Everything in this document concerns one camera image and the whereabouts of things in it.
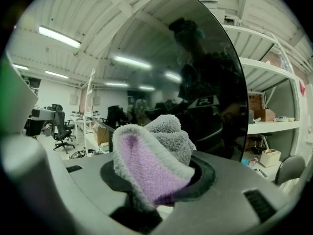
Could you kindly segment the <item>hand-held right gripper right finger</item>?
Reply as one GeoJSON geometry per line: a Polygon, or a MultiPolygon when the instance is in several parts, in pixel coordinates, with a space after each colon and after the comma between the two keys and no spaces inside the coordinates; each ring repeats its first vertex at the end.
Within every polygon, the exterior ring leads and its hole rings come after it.
{"type": "Polygon", "coordinates": [[[210,165],[215,180],[201,176],[189,188],[206,192],[196,198],[180,195],[172,213],[154,230],[155,235],[263,235],[292,209],[290,197],[247,165],[194,151],[192,159],[210,165]]]}

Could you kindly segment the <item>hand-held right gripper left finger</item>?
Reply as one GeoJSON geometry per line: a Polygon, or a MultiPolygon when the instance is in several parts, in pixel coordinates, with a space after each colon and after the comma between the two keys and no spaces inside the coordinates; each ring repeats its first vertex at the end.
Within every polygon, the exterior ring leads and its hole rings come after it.
{"type": "Polygon", "coordinates": [[[65,165],[80,165],[82,169],[69,175],[87,198],[89,207],[84,213],[91,219],[91,230],[97,235],[133,235],[134,231],[110,217],[119,207],[124,206],[128,196],[124,192],[112,190],[101,178],[101,168],[112,161],[112,153],[66,160],[65,165]]]}

